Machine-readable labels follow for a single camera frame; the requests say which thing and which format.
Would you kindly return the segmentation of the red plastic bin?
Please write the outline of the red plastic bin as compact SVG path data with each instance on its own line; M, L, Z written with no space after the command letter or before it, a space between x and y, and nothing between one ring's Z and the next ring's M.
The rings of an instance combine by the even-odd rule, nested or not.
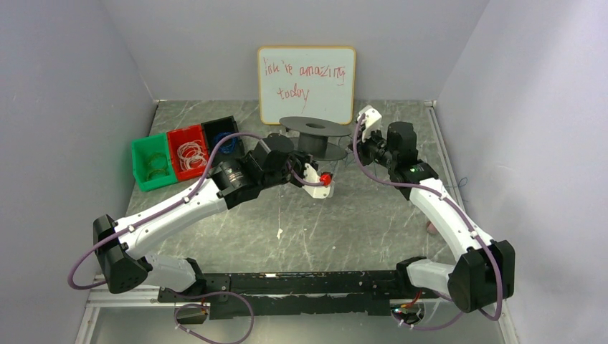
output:
M166 135L177 181L199 178L209 162L201 125L171 130Z

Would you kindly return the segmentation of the black plastic bin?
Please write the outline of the black plastic bin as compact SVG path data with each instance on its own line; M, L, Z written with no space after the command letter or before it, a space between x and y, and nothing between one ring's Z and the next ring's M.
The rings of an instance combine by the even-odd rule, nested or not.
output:
M203 136L206 143L209 154L214 150L217 143L233 133L239 132L237 121L233 116L227 116L224 118L206 121L201 123L201 129L203 130ZM215 167L222 161L226 161L233 158L240 158L245 154L244 143L240 137L232 138L221 144L218 149L213 161L212 167Z

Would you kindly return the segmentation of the black cable spool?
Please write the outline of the black cable spool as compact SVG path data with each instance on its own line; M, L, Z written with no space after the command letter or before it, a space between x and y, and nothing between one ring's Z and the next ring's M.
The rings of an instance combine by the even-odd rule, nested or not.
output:
M346 125L329 120L289 116L280 119L286 131L296 131L297 138L291 138L297 150L312 155L317 161L339 161L347 152L339 145L329 142L329 138L342 138L349 135Z

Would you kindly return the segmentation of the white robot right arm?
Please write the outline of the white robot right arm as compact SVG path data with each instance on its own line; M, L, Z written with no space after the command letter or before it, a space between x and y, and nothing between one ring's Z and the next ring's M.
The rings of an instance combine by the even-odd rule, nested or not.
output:
M382 183L396 188L430 220L455 259L454 265L408 259L406 281L448 297L461 312L478 311L498 320L503 301L514 293L515 250L483 231L449 195L437 172L419 158L412 124L392 123L383 136L373 120L363 118L356 123L351 149L357 166L373 181L379 178L366 169L368 164L387 170L389 180Z

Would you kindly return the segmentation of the green plastic bin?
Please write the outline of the green plastic bin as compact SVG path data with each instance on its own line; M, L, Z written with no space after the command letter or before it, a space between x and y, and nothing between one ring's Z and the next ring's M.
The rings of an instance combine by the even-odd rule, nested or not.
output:
M133 176L143 192L177 183L165 133L131 142Z

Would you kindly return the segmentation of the pink small bottle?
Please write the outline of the pink small bottle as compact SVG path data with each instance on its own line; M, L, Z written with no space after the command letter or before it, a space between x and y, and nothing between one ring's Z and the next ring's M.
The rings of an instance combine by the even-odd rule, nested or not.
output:
M434 225L432 222L430 222L430 221L427 223L427 227L426 227L426 229L427 229L427 232L428 232L429 234L433 234L433 235L435 235L435 234L438 234L438 233L439 233L439 231L438 231L437 227L436 227L436 226L435 226L435 225Z

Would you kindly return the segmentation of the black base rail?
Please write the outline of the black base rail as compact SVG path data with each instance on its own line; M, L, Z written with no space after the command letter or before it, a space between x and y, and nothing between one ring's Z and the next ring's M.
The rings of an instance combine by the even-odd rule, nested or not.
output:
M206 274L189 291L162 288L161 303L195 302L212 320L254 315L365 313L388 316L428 295L399 270Z

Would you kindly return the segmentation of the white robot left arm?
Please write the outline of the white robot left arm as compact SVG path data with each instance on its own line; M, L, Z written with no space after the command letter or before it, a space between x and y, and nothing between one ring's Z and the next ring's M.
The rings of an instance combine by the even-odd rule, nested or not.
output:
M321 186L318 164L281 134L258 138L254 149L239 158L207 166L201 178L182 192L135 215L94 222L95 256L113 294L141 284L175 292L202 288L204 277L194 259L160 257L158 243L209 216L256 199L261 191L291 183Z

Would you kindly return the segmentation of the whiteboard with red writing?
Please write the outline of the whiteboard with red writing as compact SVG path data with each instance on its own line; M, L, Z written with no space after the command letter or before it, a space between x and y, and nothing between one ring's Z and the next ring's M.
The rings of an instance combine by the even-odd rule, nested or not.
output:
M356 50L348 46L265 46L257 51L260 120L303 116L353 120Z

